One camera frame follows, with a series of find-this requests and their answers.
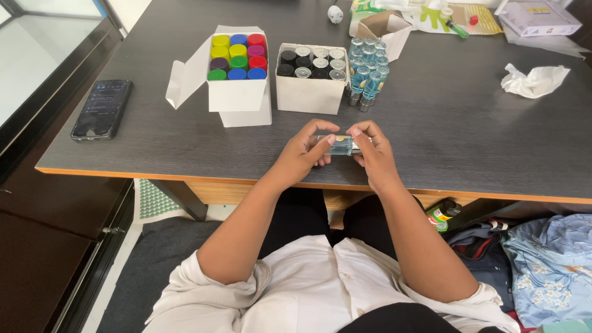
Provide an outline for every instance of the desk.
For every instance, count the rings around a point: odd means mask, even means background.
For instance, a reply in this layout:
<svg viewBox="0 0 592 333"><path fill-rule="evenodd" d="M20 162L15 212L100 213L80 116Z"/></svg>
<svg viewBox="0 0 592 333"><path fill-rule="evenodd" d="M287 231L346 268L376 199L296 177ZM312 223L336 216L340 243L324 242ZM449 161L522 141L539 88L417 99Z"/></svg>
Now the desk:
<svg viewBox="0 0 592 333"><path fill-rule="evenodd" d="M346 103L336 116L278 111L275 75L270 126L224 128L218 114L208 112L207 84L178 110L165 100L173 61L189 59L218 24L263 29L270 68L282 42L349 47L349 20L331 24L326 17L331 3L153 0L99 77L134 82L117 137L70 140L85 97L37 169L185 181L204 203L237 201L311 118L332 121L343 131L372 119L390 139L413 194L431 200L592 203L591 69L580 58L508 44L503 34L462 40L412 32L367 113ZM348 12L349 1L337 4ZM508 63L526 73L550 65L571 72L556 91L530 100L501 89ZM313 168L298 186L369 191L364 170L347 156Z"/></svg>

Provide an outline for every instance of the red bottle cap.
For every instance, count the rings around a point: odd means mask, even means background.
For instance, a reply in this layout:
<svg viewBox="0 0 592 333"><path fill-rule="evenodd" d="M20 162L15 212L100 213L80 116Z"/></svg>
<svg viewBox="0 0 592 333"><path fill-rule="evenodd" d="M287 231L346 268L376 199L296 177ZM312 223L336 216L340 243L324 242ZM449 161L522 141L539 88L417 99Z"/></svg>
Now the red bottle cap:
<svg viewBox="0 0 592 333"><path fill-rule="evenodd" d="M262 68L267 72L267 60L262 56L252 56L249 59L249 69Z"/></svg>
<svg viewBox="0 0 592 333"><path fill-rule="evenodd" d="M249 46L261 45L265 47L265 37L262 34L250 34L249 38L247 38L247 43Z"/></svg>

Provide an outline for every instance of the white cardboard box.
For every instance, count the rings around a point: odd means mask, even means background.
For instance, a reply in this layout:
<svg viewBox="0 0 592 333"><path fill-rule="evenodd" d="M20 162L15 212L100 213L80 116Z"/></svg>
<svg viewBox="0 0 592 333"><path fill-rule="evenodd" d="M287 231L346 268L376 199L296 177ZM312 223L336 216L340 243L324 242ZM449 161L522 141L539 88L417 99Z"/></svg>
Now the white cardboard box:
<svg viewBox="0 0 592 333"><path fill-rule="evenodd" d="M499 17L520 37L569 36L582 26L553 1L508 2Z"/></svg>
<svg viewBox="0 0 592 333"><path fill-rule="evenodd" d="M409 37L413 25L405 21L395 11L385 11L366 17L358 22L355 37L380 38L387 45L388 61L399 59L403 46Z"/></svg>
<svg viewBox="0 0 592 333"><path fill-rule="evenodd" d="M348 51L343 47L282 43L279 47L278 66L281 63L279 55L286 50L294 51L298 46L308 47L311 55L317 47L327 50L340 49L345 53L345 63L349 63ZM343 89L349 83L349 71L345 71L345 75L345 81L301 79L276 75L275 85L278 94L278 110L337 114L339 105L341 104L341 97L343 96Z"/></svg>
<svg viewBox="0 0 592 333"><path fill-rule="evenodd" d="M206 80L210 70L212 36L226 34L262 34L259 27L227 27L219 25L213 35L187 60L175 60L170 72L166 99L175 109L191 96ZM269 53L267 37L265 44ZM269 67L266 79L208 81L209 111L220 113L224 127L260 126L271 124Z"/></svg>

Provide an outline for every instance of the hand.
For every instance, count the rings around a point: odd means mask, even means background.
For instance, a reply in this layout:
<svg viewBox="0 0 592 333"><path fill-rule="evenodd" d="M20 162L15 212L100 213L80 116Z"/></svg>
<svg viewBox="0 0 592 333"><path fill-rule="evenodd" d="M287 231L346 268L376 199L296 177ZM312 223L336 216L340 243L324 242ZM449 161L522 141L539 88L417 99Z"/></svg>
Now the hand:
<svg viewBox="0 0 592 333"><path fill-rule="evenodd" d="M366 169L368 185L372 191L380 196L401 185L391 144L374 121L354 124L345 133L353 137L362 151L362 155L354 155L353 158Z"/></svg>
<svg viewBox="0 0 592 333"><path fill-rule="evenodd" d="M317 130L336 132L339 130L339 126L326 120L312 119L288 141L278 160L263 176L270 179L270 183L276 186L279 191L284 191L303 180L313 166L331 162L330 156L324 156L324 154L335 142L336 137L333 134L324 137L308 151L311 136Z"/></svg>

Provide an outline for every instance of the blue floral cloth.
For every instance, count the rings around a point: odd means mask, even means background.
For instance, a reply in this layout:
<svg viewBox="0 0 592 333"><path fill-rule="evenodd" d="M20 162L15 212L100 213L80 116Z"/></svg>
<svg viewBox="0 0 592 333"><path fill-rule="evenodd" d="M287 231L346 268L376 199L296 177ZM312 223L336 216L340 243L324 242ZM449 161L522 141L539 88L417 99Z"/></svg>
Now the blue floral cloth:
<svg viewBox="0 0 592 333"><path fill-rule="evenodd" d="M514 304L525 327L592 318L592 214L519 225L503 245L513 260Z"/></svg>

